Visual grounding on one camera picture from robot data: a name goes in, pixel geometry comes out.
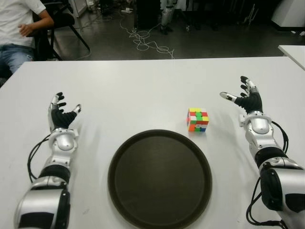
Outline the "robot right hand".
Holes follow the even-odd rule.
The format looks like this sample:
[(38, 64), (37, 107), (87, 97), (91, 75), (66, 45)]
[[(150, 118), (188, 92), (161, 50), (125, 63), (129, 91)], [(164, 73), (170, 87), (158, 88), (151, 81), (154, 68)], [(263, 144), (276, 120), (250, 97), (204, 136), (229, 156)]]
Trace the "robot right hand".
[(240, 87), (246, 93), (240, 93), (240, 97), (229, 94), (227, 92), (220, 92), (220, 96), (228, 101), (233, 102), (239, 107), (243, 108), (247, 114), (251, 112), (263, 112), (263, 105), (260, 93), (256, 85), (247, 77), (241, 76)]

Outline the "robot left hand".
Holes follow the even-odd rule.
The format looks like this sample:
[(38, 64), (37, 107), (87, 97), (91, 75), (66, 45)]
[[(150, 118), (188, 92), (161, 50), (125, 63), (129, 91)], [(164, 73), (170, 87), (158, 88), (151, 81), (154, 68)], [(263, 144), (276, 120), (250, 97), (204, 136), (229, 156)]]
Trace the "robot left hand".
[(59, 103), (59, 101), (63, 100), (64, 98), (63, 92), (59, 92), (53, 96), (50, 102), (48, 108), (50, 132), (53, 132), (58, 128), (68, 129), (76, 116), (81, 112), (81, 104), (78, 104), (72, 111), (65, 113), (64, 109), (61, 109), (61, 107), (65, 106), (66, 103)]

